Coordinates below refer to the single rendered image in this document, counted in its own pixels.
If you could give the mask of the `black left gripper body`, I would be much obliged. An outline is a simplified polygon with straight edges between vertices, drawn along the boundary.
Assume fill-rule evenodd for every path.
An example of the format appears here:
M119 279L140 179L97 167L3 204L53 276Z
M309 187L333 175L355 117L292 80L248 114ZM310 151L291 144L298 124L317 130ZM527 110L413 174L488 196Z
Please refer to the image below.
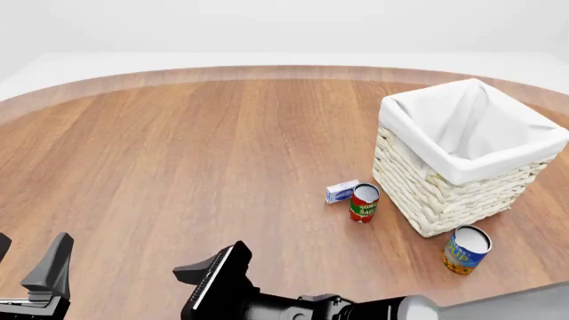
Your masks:
M0 299L0 320L64 320L70 302L60 296L48 300Z

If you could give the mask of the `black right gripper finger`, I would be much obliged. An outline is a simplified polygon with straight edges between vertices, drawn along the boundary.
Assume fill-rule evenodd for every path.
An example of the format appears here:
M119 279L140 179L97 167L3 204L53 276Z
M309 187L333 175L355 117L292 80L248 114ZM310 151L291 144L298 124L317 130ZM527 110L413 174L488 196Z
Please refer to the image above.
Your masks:
M200 284L214 261L215 257L211 257L191 265L178 266L174 268L172 272L179 282L184 284Z

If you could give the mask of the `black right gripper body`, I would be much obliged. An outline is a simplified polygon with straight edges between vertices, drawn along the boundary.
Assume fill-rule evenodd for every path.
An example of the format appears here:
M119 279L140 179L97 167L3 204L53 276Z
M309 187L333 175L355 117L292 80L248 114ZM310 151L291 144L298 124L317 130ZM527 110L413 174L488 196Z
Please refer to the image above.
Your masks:
M252 252L238 241L223 248L180 312L181 320L240 320L250 296L259 292L246 273Z

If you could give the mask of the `white wicker basket with liner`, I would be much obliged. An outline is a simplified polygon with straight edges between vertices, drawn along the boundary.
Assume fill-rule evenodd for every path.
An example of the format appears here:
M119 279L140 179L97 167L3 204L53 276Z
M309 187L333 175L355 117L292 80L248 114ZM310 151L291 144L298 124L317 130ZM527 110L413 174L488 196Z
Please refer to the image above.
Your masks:
M381 101L373 177L421 236L508 210L569 130L478 79Z

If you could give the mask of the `small white and blue box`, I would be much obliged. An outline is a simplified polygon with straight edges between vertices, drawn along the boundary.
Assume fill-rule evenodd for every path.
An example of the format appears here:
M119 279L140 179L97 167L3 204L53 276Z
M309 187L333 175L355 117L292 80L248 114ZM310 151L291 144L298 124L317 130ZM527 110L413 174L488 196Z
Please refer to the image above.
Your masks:
M350 180L343 183L338 183L334 186L328 186L325 189L325 201L328 204L334 204L345 199L350 199L353 195L355 186L358 184L359 180Z

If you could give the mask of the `red tomato sauce can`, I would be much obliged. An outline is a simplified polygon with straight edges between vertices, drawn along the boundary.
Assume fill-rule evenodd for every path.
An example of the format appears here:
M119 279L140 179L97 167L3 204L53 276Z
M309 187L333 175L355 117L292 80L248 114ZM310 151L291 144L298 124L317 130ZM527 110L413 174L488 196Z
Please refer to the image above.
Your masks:
M350 199L349 217L357 223L370 222L376 213L380 196L380 190L372 183L356 185Z

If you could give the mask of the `blue and yellow soup can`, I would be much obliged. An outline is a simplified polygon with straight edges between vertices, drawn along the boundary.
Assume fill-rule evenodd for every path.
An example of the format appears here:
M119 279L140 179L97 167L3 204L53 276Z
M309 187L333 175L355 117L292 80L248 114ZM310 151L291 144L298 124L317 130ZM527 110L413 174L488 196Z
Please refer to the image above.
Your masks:
M444 265L456 274L468 275L493 248L491 238L475 226L459 226L442 252Z

